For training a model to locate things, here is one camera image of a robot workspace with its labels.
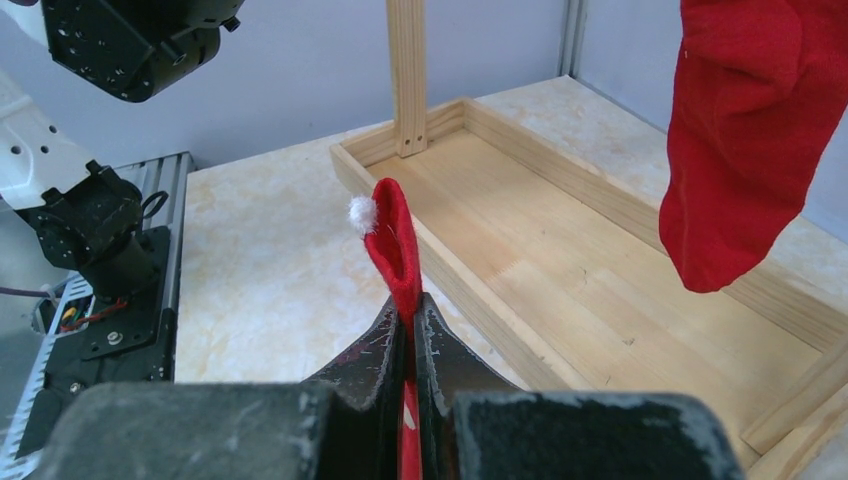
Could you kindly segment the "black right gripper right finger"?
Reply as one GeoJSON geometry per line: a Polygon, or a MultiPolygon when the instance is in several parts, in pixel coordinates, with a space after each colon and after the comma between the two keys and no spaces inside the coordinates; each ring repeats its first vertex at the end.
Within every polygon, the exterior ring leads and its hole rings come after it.
{"type": "Polygon", "coordinates": [[[667,392],[526,391],[423,294],[414,317],[427,479],[741,479],[716,415],[667,392]]]}

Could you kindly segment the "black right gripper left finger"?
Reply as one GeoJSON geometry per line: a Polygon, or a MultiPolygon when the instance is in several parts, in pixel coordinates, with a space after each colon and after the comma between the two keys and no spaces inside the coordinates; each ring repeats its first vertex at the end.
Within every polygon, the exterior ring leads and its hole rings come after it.
{"type": "Polygon", "coordinates": [[[297,383],[123,382],[60,418],[37,479],[396,479],[403,328],[370,328],[297,383]]]}

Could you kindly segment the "red santa sock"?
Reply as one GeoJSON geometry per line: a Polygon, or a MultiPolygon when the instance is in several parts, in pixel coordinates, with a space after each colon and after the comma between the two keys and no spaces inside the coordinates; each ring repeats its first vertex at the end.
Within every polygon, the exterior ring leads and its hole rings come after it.
{"type": "Polygon", "coordinates": [[[847,5],[684,1],[660,240],[684,287],[757,266],[802,211],[847,108],[847,5]]]}
{"type": "Polygon", "coordinates": [[[404,329],[404,384],[399,440],[401,479],[423,477],[415,351],[415,314],[423,293],[412,215],[400,184],[379,180],[370,196],[354,198],[349,220],[386,283],[404,329]]]}

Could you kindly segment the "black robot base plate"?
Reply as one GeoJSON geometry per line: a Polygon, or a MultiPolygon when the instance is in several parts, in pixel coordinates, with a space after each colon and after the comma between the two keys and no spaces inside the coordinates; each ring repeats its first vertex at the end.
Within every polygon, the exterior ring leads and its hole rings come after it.
{"type": "Polygon", "coordinates": [[[103,317],[69,331],[62,330],[60,321],[62,337],[53,347],[36,398],[35,428],[28,427],[24,439],[29,451],[44,446],[63,411],[88,388],[107,382],[173,379],[177,312],[171,239],[166,226],[142,233],[141,245],[158,267],[160,279],[126,299],[120,310],[110,313],[110,303],[94,295],[67,304],[84,304],[90,314],[103,317]]]}

